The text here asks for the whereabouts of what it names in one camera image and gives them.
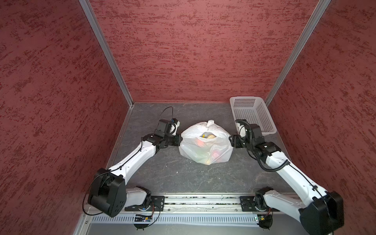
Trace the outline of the white plastic bag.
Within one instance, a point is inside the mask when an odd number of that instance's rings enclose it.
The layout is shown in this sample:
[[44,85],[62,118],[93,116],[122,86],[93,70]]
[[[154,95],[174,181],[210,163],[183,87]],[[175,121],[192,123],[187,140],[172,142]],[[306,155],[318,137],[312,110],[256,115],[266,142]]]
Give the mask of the white plastic bag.
[[[215,139],[204,139],[205,132],[216,135]],[[196,163],[211,165],[228,162],[234,148],[231,146],[231,135],[213,120],[199,122],[181,133],[183,140],[179,146],[179,153],[183,157]]]

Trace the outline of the white perforated plastic basket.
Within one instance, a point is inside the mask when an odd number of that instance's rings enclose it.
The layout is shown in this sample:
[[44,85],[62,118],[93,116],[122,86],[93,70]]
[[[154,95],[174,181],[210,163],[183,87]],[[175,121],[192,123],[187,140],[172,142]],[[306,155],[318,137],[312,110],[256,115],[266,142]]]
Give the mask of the white perforated plastic basket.
[[231,97],[230,105],[234,120],[242,119],[249,124],[257,124],[263,136],[277,133],[276,125],[262,98]]

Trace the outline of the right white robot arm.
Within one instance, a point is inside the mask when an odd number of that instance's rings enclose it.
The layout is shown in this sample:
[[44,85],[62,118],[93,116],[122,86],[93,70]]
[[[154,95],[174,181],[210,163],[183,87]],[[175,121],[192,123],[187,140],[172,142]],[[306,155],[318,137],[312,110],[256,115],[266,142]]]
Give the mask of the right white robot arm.
[[265,212],[276,209],[301,223],[310,235],[332,235],[343,227],[344,201],[336,192],[321,187],[295,166],[273,142],[262,136],[233,135],[231,146],[244,148],[267,172],[276,172],[294,190],[299,199],[281,194],[271,187],[256,191],[254,207]]

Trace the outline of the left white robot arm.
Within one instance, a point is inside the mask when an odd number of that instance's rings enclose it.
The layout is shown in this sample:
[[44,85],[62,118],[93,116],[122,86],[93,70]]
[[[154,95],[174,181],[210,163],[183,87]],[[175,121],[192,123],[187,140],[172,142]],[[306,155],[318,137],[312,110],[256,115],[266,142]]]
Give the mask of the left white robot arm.
[[133,174],[159,150],[169,146],[180,146],[183,138],[180,134],[166,134],[160,137],[149,134],[128,156],[109,169],[100,168],[83,199],[85,205],[98,209],[110,217],[117,216],[124,208],[150,205],[151,193],[143,187],[127,188]]

